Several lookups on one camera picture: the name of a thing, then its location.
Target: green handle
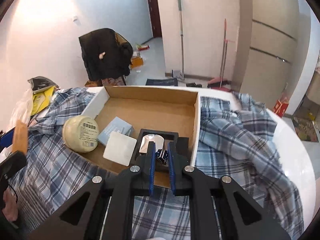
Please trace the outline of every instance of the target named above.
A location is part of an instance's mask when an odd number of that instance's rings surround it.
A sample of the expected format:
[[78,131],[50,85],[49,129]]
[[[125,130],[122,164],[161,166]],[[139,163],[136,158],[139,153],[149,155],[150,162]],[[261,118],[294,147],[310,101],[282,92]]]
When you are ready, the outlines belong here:
[[179,11],[182,11],[182,8],[181,8],[181,0],[178,0],[178,7],[179,7]]

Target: metal bolt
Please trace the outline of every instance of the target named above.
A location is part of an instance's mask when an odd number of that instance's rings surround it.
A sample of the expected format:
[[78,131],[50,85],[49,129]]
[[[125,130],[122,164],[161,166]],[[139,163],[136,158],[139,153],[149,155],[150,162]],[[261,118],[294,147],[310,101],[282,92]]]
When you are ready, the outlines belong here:
[[224,182],[224,183],[230,183],[231,182],[231,177],[229,177],[229,176],[223,176],[222,177],[222,181]]
[[184,170],[186,172],[193,172],[195,170],[195,168],[193,166],[188,165],[188,166],[184,167]]
[[132,172],[138,172],[138,171],[140,171],[140,167],[137,166],[137,165],[131,166],[131,167],[130,167],[130,171],[132,171]]
[[95,176],[92,178],[93,183],[100,183],[102,181],[102,178],[100,176]]

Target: plaid shirt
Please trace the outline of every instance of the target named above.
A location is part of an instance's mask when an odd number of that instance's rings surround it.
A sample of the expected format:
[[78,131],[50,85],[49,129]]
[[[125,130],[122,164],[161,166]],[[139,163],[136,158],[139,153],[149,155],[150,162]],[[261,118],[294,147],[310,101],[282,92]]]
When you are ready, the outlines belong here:
[[[241,111],[231,111],[227,101],[201,98],[196,167],[217,178],[230,175],[297,239],[303,232],[302,206],[272,143],[276,123],[264,105],[248,95],[235,96]],[[23,233],[39,226],[94,175],[110,176],[66,148],[61,136],[64,122],[81,114],[92,97],[85,89],[59,91],[47,115],[29,128],[28,164],[10,181],[19,196]],[[135,198],[132,239],[152,237],[190,239],[188,197],[155,187],[152,197]]]

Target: striped fabric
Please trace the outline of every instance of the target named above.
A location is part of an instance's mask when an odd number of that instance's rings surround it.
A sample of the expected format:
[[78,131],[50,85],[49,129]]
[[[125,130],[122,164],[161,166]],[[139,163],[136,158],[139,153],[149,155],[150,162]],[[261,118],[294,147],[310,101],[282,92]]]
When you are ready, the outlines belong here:
[[[27,166],[10,181],[19,197],[21,230],[26,235],[94,175],[110,176],[62,141],[64,122],[81,114],[93,95],[79,88],[57,93],[47,115],[29,129]],[[241,111],[231,111],[223,100],[201,98],[196,167],[217,178],[230,175],[297,239],[303,232],[302,206],[272,143],[276,123],[263,104],[248,95],[235,97]],[[132,239],[152,237],[190,239],[188,197],[174,197],[170,190],[155,187],[152,197],[135,198]]]

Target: metal pole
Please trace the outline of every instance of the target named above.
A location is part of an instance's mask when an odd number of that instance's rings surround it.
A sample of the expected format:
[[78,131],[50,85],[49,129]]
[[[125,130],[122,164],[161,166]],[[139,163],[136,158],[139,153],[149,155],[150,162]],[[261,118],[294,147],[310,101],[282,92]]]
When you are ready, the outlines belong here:
[[179,15],[180,15],[182,77],[183,77],[183,80],[184,80],[184,52],[183,52],[183,26],[182,26],[182,7],[181,7],[181,0],[178,0],[178,7],[179,7]]
[[223,59],[224,59],[224,49],[226,45],[226,34],[227,34],[227,19],[224,19],[224,36],[223,36],[223,48],[222,48],[222,58],[221,58],[221,67],[220,67],[220,75],[222,75],[222,68],[223,68]]
[[226,67],[227,50],[228,50],[228,40],[226,40],[226,46],[225,46],[225,52],[224,52],[224,59],[223,59],[223,67],[222,67],[222,73],[221,73],[220,88],[221,88],[221,86],[222,86],[222,80],[223,80],[223,75],[224,75],[224,69],[225,69],[225,67]]

